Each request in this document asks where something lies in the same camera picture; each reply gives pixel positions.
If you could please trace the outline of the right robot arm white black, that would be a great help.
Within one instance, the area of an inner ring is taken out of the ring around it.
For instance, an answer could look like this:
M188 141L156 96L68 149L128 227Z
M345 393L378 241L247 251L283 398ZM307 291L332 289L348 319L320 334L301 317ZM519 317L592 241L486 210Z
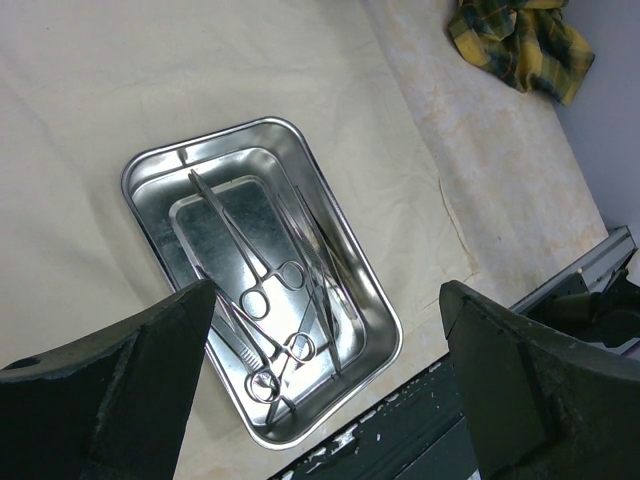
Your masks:
M531 317L584 342L620 347L639 338L639 287L628 275L627 268L617 270L602 292L569 294L562 287Z

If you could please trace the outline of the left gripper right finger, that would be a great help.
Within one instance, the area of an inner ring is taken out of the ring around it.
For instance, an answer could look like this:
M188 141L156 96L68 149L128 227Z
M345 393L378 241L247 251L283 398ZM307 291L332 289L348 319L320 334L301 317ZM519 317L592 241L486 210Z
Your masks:
M638 361L459 281L439 306L482 478L638 478Z

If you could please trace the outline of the aluminium front rail frame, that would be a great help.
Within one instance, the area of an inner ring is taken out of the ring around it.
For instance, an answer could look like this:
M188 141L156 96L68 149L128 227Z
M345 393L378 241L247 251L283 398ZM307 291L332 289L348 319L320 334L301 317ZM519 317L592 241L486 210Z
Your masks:
M625 266L637 249L631 230L619 227L609 236L558 274L543 283L510 307L524 315L535 309L547 297L602 291L615 271Z

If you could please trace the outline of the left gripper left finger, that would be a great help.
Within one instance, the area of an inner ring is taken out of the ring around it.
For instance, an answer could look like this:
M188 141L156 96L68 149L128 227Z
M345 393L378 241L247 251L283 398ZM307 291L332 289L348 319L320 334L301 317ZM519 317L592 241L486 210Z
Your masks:
M2 368L2 478L172 478L215 297L200 280Z

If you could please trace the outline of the yellow plaid shirt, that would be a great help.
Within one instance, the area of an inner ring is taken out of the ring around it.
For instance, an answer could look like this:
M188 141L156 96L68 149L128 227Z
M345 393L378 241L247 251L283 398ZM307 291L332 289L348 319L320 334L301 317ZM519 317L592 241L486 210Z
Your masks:
M462 58L509 87L574 100L595 54L563 18L566 1L460 1L447 25Z

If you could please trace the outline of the steel hemostat forceps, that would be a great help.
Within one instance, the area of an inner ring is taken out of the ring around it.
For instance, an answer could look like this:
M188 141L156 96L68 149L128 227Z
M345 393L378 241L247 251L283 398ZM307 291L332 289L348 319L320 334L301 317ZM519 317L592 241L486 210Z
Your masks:
M251 400L269 405L283 401L294 407L287 396L287 365L304 365L316 357L317 346L308 331L300 327L279 341L244 313L221 288L216 291L211 327L243 364L247 372L244 388Z

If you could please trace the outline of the steel clamp in tray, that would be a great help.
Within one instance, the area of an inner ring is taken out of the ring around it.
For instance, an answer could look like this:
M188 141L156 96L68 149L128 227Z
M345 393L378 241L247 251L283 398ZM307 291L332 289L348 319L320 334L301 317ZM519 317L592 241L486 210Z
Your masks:
M333 254L318 219L298 190L294 191L294 196L299 216L291 213L280 195L268 196L302 263L303 287L308 297L308 305L292 344L292 351L299 355L297 363L303 373L298 375L294 367L285 366L281 379L285 386L289 386L295 379L316 374L318 378L310 385L316 389L342 372L338 352L340 325L331 300L336 299L351 320L357 314L341 285Z

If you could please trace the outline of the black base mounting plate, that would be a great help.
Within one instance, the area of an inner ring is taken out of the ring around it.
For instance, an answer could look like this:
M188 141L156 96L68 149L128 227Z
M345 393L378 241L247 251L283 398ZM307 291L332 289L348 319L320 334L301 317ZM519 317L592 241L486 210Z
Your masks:
M478 479L445 355L273 475L275 479Z

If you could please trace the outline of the beige cloth wrap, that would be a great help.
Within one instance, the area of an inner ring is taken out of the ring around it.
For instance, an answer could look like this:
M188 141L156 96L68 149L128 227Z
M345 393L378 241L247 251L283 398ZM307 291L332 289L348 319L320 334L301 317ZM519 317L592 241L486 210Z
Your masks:
M258 445L210 364L176 475L266 479L445 353L442 283L472 265L431 152L358 1L1 5L1 361L171 292L121 189L139 154L182 186L198 143L270 117L306 138L402 323L398 359L303 443Z

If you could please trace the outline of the steel instrument tray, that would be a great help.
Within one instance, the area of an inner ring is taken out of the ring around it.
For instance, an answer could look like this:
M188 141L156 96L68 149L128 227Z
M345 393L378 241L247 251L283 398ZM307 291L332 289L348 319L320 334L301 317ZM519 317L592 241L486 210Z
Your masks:
M401 323L301 131L263 117L134 156L124 198L253 440L300 444L398 357Z

